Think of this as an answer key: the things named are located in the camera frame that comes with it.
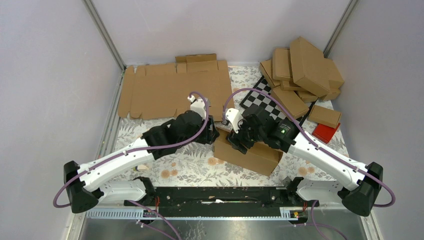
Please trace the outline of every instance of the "metal frame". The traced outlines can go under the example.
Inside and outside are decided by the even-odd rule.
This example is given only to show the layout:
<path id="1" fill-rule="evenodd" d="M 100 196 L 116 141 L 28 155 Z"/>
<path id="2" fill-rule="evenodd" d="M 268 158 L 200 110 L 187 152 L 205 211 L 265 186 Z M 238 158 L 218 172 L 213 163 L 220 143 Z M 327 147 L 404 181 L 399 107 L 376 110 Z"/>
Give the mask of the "metal frame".
<path id="1" fill-rule="evenodd" d="M 350 0 L 350 2 L 347 4 L 347 7 L 344 10 L 344 13 L 340 18 L 340 21 L 338 22 L 337 26 L 335 27 L 334 32 L 332 33 L 330 39 L 328 40 L 327 46 L 324 49 L 324 52 L 323 52 L 324 58 L 329 57 L 337 39 L 340 36 L 340 33 L 342 33 L 342 30 L 345 27 L 345 24 L 348 22 L 349 17 L 351 16 L 355 7 L 358 5 L 359 1 L 360 0 Z"/>
<path id="2" fill-rule="evenodd" d="M 115 47 L 110 35 L 108 34 L 108 31 L 106 30 L 105 25 L 102 22 L 102 19 L 99 16 L 99 13 L 96 10 L 96 7 L 94 6 L 92 0 L 82 0 L 84 5 L 86 6 L 87 11 L 91 15 L 91 18 L 96 25 L 97 29 L 100 32 L 100 35 L 103 37 L 103 40 L 105 44 L 107 45 L 108 49 L 110 50 L 110 53 L 112 54 L 113 58 L 115 59 L 118 66 L 124 71 L 126 69 L 126 65 L 123 62 L 121 56 L 119 55 L 119 52 L 117 48 Z M 340 36 L 346 22 L 348 21 L 349 17 L 351 16 L 353 10 L 357 6 L 359 0 L 350 0 L 348 3 L 339 23 L 337 24 L 336 28 L 334 29 L 333 34 L 331 35 L 323 53 L 324 57 L 328 57 L 331 53 L 331 50 L 333 49 L 338 37 Z M 249 67 L 257 66 L 258 64 L 250 64 Z M 121 94 L 122 90 L 122 82 L 123 82 L 123 76 L 122 73 L 121 79 L 119 81 L 119 84 L 116 87 L 116 91 L 113 99 L 112 106 L 110 108 L 109 114 L 108 114 L 108 120 L 106 123 L 106 126 L 104 128 L 102 139 L 99 144 L 99 148 L 97 151 L 97 157 L 101 158 L 105 155 L 110 154 L 114 150 L 116 137 L 118 134 L 119 129 L 119 123 L 121 118 L 118 116 L 118 102 L 119 102 L 119 96 Z M 121 208 L 121 206 L 113 205 L 111 206 L 113 209 Z M 345 209 L 342 205 L 327 205 L 327 206 L 321 206 L 321 208 L 326 209 Z M 86 213 L 78 213 L 73 214 L 71 213 L 71 221 L 70 226 L 68 228 L 68 232 L 66 234 L 65 239 L 66 240 L 78 240 L 82 231 L 84 230 L 84 222 L 86 219 Z M 368 217 L 361 217 L 362 225 L 365 230 L 365 234 L 369 240 L 383 240 L 379 225 L 377 223 L 375 213 L 372 210 L 371 214 Z"/>
<path id="3" fill-rule="evenodd" d="M 100 35 L 103 37 L 104 43 L 106 44 L 107 48 L 109 49 L 110 53 L 112 54 L 113 58 L 116 61 L 116 64 L 120 67 L 121 70 L 125 70 L 126 65 L 124 61 L 122 61 L 121 56 L 119 55 L 119 52 L 117 48 L 114 45 L 114 42 L 111 39 L 111 36 L 109 36 L 108 31 L 106 30 L 105 25 L 103 24 L 102 19 L 99 16 L 99 13 L 96 10 L 96 7 L 94 6 L 94 3 L 92 0 L 82 0 L 85 7 L 87 8 L 88 13 L 90 14 L 94 24 L 96 25 L 98 31 L 100 32 Z"/>

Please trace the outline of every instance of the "brown cardboard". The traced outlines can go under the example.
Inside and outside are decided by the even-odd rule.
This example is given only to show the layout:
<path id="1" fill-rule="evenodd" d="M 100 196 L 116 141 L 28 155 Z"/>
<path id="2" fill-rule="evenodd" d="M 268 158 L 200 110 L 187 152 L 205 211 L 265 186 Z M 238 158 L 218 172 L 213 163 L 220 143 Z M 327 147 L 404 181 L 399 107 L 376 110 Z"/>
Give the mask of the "brown cardboard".
<path id="1" fill-rule="evenodd" d="M 259 64 L 260 72 L 265 77 L 269 86 L 273 89 L 273 88 L 278 87 L 280 85 L 280 81 L 275 80 L 273 78 L 272 66 L 273 66 L 272 60 L 266 60 L 266 61 L 263 61 Z"/>
<path id="2" fill-rule="evenodd" d="M 190 109 L 192 91 L 210 101 L 209 114 L 222 120 L 223 105 L 232 94 L 227 61 L 216 54 L 175 57 L 176 63 L 129 67 L 124 74 L 118 115 L 126 118 L 174 117 Z M 231 100 L 228 108 L 234 108 Z"/>
<path id="3" fill-rule="evenodd" d="M 227 131 L 218 129 L 218 132 L 219 137 L 213 143 L 213 156 L 228 163 L 265 176 L 270 176 L 283 156 L 282 152 L 272 149 L 267 145 L 256 143 L 247 150 L 246 154 L 243 154 L 231 147 L 231 144 L 226 139 L 228 135 Z"/>
<path id="4" fill-rule="evenodd" d="M 277 47 L 272 53 L 272 77 L 275 80 L 293 82 L 290 50 Z"/>
<path id="5" fill-rule="evenodd" d="M 319 124 L 324 124 L 331 128 L 336 128 L 340 122 L 342 113 L 339 111 L 334 111 L 322 106 L 314 105 L 309 114 L 309 121 L 316 122 Z"/>
<path id="6" fill-rule="evenodd" d="M 318 99 L 317 96 L 308 91 L 296 91 L 296 94 L 304 103 L 312 103 Z"/>
<path id="7" fill-rule="evenodd" d="M 336 64 L 333 60 L 324 58 L 324 64 L 328 69 L 328 83 L 331 89 L 339 89 L 344 83 L 342 75 L 337 69 Z"/>
<path id="8" fill-rule="evenodd" d="M 327 100 L 333 100 L 336 99 L 339 95 L 340 95 L 340 90 L 337 88 L 330 88 L 330 93 L 320 97 L 319 99 L 321 99 L 322 101 L 327 101 Z"/>
<path id="9" fill-rule="evenodd" d="M 285 107 L 295 119 L 302 117 L 309 110 L 308 106 L 306 106 L 294 91 L 285 91 L 276 87 L 271 91 L 271 96 Z"/>
<path id="10" fill-rule="evenodd" d="M 281 81 L 280 88 L 285 91 L 306 91 L 303 87 L 291 81 Z"/>
<path id="11" fill-rule="evenodd" d="M 133 86 L 136 79 L 134 67 L 129 66 L 123 75 L 123 84 L 119 97 L 118 116 L 127 117 L 131 109 L 131 98 L 133 96 Z"/>
<path id="12" fill-rule="evenodd" d="M 321 50 L 299 37 L 290 43 L 293 81 L 318 97 L 330 92 L 328 69 Z"/>

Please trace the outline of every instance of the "white wall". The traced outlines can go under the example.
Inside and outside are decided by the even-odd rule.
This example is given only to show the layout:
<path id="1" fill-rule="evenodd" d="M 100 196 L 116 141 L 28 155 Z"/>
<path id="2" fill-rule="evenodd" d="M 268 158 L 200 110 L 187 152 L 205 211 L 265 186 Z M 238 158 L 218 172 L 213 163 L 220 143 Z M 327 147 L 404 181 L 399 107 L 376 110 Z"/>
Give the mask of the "white wall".
<path id="1" fill-rule="evenodd" d="M 63 165 L 95 158 L 119 75 L 81 0 L 0 1 L 0 239 L 62 237 Z"/>
<path id="2" fill-rule="evenodd" d="M 127 65 L 217 53 L 258 63 L 298 36 L 324 49 L 349 0 L 94 0 Z"/>
<path id="3" fill-rule="evenodd" d="M 374 208 L 385 240 L 424 236 L 423 13 L 422 0 L 360 1 L 330 55 L 345 79 L 335 108 L 349 153 L 381 164 L 397 197 Z"/>

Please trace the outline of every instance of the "stack of boxes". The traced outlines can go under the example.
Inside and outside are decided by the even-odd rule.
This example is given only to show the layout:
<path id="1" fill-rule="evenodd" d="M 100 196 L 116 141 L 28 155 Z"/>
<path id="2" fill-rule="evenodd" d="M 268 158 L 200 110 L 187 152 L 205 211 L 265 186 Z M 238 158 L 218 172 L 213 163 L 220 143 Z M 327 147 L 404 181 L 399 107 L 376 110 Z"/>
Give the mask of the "stack of boxes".
<path id="1" fill-rule="evenodd" d="M 333 60 L 299 37 L 288 48 L 276 48 L 272 59 L 260 63 L 260 70 L 277 99 L 296 119 L 308 112 L 305 103 L 333 100 L 341 93 L 344 80 Z"/>

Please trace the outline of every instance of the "table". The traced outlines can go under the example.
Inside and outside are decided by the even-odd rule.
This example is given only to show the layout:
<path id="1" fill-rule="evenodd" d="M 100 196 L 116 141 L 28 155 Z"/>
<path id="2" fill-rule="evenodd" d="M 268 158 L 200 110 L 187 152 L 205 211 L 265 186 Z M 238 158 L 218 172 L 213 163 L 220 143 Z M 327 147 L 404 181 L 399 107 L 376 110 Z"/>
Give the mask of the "table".
<path id="1" fill-rule="evenodd" d="M 262 76 L 259 67 L 235 66 L 228 68 L 232 91 L 251 88 Z M 240 92 L 234 97 L 235 108 L 243 111 L 240 102 L 248 91 Z M 333 109 L 331 101 L 317 101 L 318 106 Z M 119 150 L 135 141 L 142 133 L 158 126 L 170 118 L 151 120 L 122 118 L 114 150 Z M 306 120 L 303 129 L 309 133 L 317 124 Z M 328 144 L 339 153 L 348 156 L 340 128 Z M 334 180 L 330 175 L 310 162 L 285 153 L 270 176 L 215 158 L 212 145 L 191 143 L 177 150 L 175 154 L 164 156 L 154 162 L 147 163 L 145 169 L 122 172 L 113 180 L 129 181 L 136 177 L 148 177 L 155 187 L 239 187 L 239 186 L 282 186 L 285 177 L 305 177 L 311 180 Z"/>

